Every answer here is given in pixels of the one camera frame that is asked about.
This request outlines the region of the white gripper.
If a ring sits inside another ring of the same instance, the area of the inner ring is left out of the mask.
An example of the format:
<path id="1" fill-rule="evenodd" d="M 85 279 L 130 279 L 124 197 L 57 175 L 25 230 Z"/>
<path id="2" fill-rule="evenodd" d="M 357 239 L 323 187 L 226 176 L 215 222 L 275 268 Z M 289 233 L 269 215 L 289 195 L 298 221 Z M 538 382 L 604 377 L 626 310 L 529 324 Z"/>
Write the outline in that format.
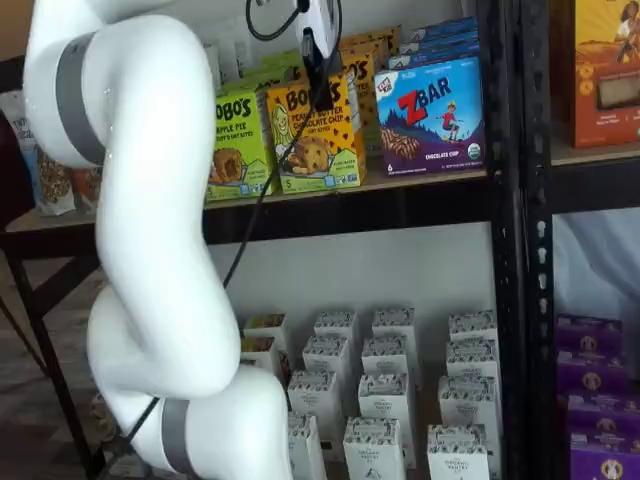
<path id="1" fill-rule="evenodd" d="M 305 37 L 310 37 L 317 48 L 304 56 L 312 106 L 322 111 L 332 110 L 342 97 L 342 75 L 327 78 L 323 56 L 329 56 L 336 45 L 341 4 L 336 0 L 299 0 L 293 4 L 298 11 L 294 27 L 301 52 L 304 52 Z"/>

